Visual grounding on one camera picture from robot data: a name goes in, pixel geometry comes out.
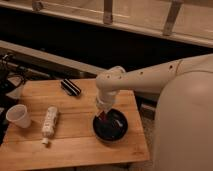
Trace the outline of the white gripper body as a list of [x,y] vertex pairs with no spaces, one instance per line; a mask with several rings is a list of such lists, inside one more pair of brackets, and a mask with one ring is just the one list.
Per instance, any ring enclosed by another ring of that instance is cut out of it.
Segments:
[[115,103],[117,94],[117,91],[99,90],[96,96],[96,107],[98,113],[108,113]]

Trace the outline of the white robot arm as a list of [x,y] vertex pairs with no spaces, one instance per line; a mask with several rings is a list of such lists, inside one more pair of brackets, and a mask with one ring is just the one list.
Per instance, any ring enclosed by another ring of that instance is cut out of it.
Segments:
[[103,71],[96,77],[96,106],[107,113],[120,90],[160,93],[177,76],[190,72],[213,73],[213,53],[187,57],[126,72],[121,66]]

